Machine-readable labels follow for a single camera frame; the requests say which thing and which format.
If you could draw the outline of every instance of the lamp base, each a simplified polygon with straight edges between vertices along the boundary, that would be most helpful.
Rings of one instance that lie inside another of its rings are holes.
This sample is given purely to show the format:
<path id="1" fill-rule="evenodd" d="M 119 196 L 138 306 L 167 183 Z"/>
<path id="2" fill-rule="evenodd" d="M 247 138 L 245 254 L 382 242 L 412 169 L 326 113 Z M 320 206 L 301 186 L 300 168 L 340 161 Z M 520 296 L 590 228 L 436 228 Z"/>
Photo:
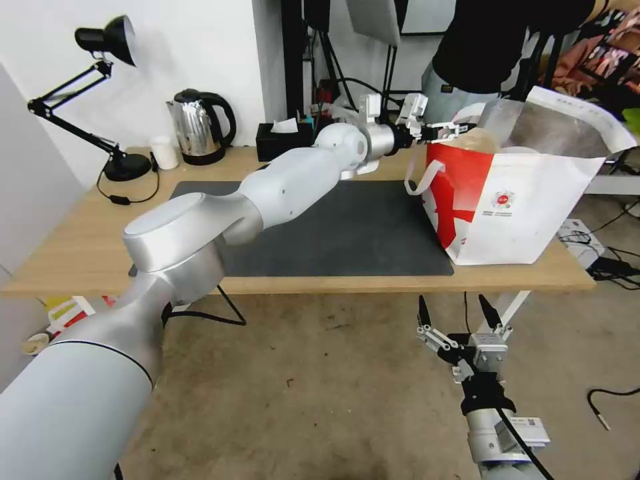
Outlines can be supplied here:
<path id="1" fill-rule="evenodd" d="M 151 170 L 151 160 L 138 153 L 123 153 L 105 165 L 105 177 L 111 181 L 129 181 Z"/>

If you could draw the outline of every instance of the concrete floor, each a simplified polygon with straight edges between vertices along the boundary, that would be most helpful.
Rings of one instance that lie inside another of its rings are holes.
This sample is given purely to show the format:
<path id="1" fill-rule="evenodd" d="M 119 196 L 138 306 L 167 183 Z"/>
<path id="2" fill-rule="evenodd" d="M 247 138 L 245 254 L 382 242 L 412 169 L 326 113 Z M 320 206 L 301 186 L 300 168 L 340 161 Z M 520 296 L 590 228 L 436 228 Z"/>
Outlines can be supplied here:
<path id="1" fill-rule="evenodd" d="M 574 216 L 593 228 L 617 212 L 588 197 Z M 640 251 L 634 219 L 598 237 Z M 462 300 L 427 296 L 443 331 L 464 331 Z M 414 336 L 417 295 L 234 301 L 246 328 L 171 320 L 163 376 L 121 463 L 127 480 L 479 478 L 461 389 Z M 195 306 L 227 313 L 219 298 Z M 638 386 L 639 311 L 640 292 L 601 283 L 534 293 L 514 317 L 507 396 L 543 419 L 552 443 L 540 458 L 557 479 L 630 479 L 640 465 L 640 395 L 595 398 L 610 432 L 585 401 L 590 387 Z"/>

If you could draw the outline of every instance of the lamp shade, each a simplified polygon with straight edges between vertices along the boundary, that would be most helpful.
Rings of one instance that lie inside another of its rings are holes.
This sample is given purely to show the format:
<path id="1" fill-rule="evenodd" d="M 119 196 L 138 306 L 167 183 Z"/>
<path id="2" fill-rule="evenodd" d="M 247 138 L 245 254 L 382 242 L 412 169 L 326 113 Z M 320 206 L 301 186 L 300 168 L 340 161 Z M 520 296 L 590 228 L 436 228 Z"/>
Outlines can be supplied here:
<path id="1" fill-rule="evenodd" d="M 129 65 L 135 66 L 135 34 L 129 17 L 121 15 L 100 29 L 78 28 L 75 42 L 82 50 L 108 52 Z"/>

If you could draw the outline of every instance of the kettle handle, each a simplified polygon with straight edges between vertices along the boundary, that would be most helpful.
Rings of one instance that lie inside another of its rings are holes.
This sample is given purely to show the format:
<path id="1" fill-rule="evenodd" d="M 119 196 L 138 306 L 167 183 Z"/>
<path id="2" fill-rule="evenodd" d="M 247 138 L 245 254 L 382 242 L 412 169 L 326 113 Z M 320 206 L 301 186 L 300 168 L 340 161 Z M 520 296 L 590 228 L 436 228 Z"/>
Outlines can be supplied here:
<path id="1" fill-rule="evenodd" d="M 222 130 L 220 129 L 220 122 L 218 122 L 218 118 L 215 112 L 213 111 L 213 106 L 216 105 L 218 107 L 222 107 L 222 110 L 224 110 L 225 115 L 229 120 L 229 133 L 227 134 L 226 137 L 223 137 L 220 139 L 220 145 L 222 145 L 223 147 L 230 146 L 232 140 L 235 137 L 235 132 L 236 132 L 235 116 L 233 114 L 233 110 L 231 109 L 230 104 L 226 100 L 224 100 L 224 98 L 222 98 L 220 95 L 216 93 L 201 92 L 200 98 L 202 99 L 202 102 L 205 105 L 205 109 L 209 114 L 209 118 L 211 119 L 212 131 L 214 132 L 214 134 L 218 134 L 220 137 L 222 137 Z"/>

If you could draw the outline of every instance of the black tissue box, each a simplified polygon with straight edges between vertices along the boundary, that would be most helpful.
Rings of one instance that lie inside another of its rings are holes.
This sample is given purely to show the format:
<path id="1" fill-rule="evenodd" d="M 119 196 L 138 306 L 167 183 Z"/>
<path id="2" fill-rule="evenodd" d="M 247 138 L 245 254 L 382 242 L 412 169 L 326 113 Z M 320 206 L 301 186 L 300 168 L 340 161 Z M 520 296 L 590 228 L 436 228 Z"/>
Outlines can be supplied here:
<path id="1" fill-rule="evenodd" d="M 270 161 L 287 150 L 313 144 L 313 126 L 310 123 L 298 123 L 296 133 L 272 133 L 272 126 L 272 123 L 258 125 L 255 146 L 260 161 Z"/>

